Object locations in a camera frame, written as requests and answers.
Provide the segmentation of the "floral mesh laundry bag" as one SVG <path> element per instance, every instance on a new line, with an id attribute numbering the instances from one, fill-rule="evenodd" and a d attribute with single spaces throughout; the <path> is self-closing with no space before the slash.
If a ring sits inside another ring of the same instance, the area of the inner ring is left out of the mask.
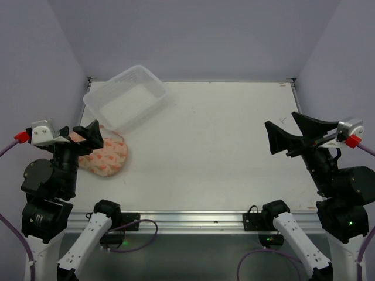
<path id="1" fill-rule="evenodd" d="M 128 146 L 124 137 L 118 132 L 108 131 L 102 125 L 100 129 L 109 133 L 109 137 L 103 137 L 103 148 L 95 149 L 89 155 L 79 157 L 79 168 L 100 177 L 112 177 L 125 166 Z"/>

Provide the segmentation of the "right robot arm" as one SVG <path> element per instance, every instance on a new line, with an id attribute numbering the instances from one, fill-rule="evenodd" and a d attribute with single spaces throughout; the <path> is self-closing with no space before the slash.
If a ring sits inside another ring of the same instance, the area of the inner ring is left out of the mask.
<path id="1" fill-rule="evenodd" d="M 362 120 L 329 122 L 293 112 L 301 131 L 292 135 L 265 123 L 270 152 L 301 157 L 321 197 L 317 215 L 330 246 L 325 256 L 299 227 L 286 204 L 265 204 L 262 216 L 279 231 L 303 264 L 310 280 L 366 280 L 364 253 L 374 237 L 365 206 L 374 202 L 374 171 L 366 166 L 340 168 L 331 149 L 361 148 Z"/>

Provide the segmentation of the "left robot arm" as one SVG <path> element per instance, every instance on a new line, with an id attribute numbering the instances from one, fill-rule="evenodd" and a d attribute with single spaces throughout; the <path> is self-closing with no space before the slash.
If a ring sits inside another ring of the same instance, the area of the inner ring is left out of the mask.
<path id="1" fill-rule="evenodd" d="M 89 155 L 104 144 L 98 121 L 87 127 L 73 128 L 83 137 L 81 142 L 73 141 L 69 130 L 67 126 L 56 129 L 51 119 L 37 121 L 15 136 L 10 145 L 13 148 L 28 142 L 52 154 L 50 160 L 32 161 L 23 173 L 21 190 L 26 194 L 26 205 L 22 211 L 21 230 L 1 218 L 26 250 L 26 267 L 30 274 L 25 275 L 25 280 L 78 280 L 82 267 L 102 236 L 120 224 L 120 205 L 100 200 L 79 238 L 64 257 L 59 256 L 73 209 L 69 201 L 76 195 L 79 157 Z"/>

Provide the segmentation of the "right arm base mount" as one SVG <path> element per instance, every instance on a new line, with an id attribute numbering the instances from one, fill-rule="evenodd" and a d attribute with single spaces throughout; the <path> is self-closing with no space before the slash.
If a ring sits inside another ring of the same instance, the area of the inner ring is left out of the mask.
<path id="1" fill-rule="evenodd" d="M 284 244 L 284 237 L 273 226 L 267 224 L 261 211 L 252 205 L 242 214 L 245 232 L 256 232 L 260 244 L 267 249 L 280 249 Z"/>

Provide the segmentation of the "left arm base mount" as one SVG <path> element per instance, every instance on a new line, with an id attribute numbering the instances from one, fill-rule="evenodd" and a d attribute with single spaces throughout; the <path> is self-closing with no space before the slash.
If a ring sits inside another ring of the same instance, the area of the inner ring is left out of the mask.
<path id="1" fill-rule="evenodd" d="M 119 227 L 120 225 L 125 225 L 134 221 L 137 221 L 141 218 L 140 213 L 130 212 L 130 213 L 122 213 L 121 219 L 118 224 L 115 224 L 115 227 Z M 138 231 L 139 230 L 139 224 L 134 224 L 128 228 L 123 228 L 119 230 L 119 233 L 117 232 L 111 232 L 109 234 L 105 234 L 100 239 L 100 245 L 109 248 L 119 248 L 122 245 L 127 244 L 127 241 L 125 240 L 125 232 L 128 231 Z"/>

